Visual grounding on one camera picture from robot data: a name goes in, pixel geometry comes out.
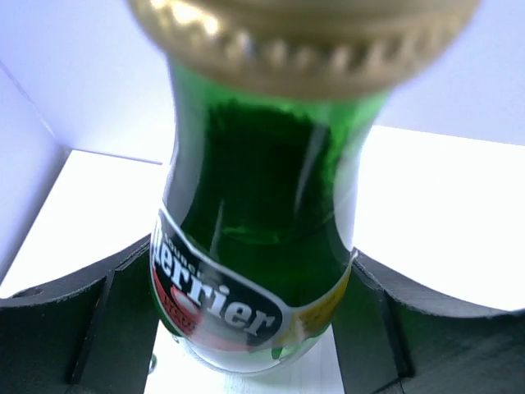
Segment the bottle label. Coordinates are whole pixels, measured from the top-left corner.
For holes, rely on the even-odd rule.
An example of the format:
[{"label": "bottle label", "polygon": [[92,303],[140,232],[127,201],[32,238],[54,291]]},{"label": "bottle label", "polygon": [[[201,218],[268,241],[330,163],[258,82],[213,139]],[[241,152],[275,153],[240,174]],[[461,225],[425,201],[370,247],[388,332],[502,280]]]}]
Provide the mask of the bottle label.
[{"label": "bottle label", "polygon": [[228,351],[290,346],[331,321],[351,262],[323,297],[299,308],[210,259],[162,206],[151,238],[153,292],[165,321],[196,345]]}]

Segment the black label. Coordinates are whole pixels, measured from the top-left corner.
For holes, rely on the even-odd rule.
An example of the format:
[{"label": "black label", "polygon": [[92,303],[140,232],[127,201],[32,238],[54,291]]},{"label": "black label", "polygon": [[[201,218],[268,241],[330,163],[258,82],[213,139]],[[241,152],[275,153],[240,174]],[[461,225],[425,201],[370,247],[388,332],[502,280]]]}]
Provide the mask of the black label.
[{"label": "black label", "polygon": [[185,337],[213,349],[250,350],[281,333],[282,301],[197,250],[162,209],[151,242],[153,288]]}]

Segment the bottle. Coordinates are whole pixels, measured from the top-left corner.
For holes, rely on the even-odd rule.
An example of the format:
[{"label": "bottle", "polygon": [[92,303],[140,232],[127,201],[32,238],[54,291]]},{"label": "bottle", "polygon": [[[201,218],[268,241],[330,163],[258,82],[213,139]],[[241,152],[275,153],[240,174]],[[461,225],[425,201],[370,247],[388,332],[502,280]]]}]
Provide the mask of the bottle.
[{"label": "bottle", "polygon": [[267,372],[329,327],[368,131],[476,3],[130,0],[167,52],[176,105],[152,293],[201,362]]}]

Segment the yellow label section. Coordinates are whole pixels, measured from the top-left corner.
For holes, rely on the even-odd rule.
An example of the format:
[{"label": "yellow label section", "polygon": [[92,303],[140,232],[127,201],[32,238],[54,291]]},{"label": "yellow label section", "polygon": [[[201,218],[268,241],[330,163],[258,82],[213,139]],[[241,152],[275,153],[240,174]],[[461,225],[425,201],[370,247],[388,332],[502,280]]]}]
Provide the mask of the yellow label section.
[{"label": "yellow label section", "polygon": [[292,345],[317,335],[325,328],[332,320],[336,306],[345,295],[351,268],[352,263],[336,285],[324,296],[309,305],[295,309],[290,325],[274,345]]}]

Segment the bottle cap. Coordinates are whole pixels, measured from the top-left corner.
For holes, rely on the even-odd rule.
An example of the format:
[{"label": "bottle cap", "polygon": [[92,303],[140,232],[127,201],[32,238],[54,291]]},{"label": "bottle cap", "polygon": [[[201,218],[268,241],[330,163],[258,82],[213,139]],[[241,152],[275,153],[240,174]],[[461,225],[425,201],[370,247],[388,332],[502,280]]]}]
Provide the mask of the bottle cap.
[{"label": "bottle cap", "polygon": [[147,34],[224,85],[305,101],[388,90],[438,57],[479,0],[128,0]]}]

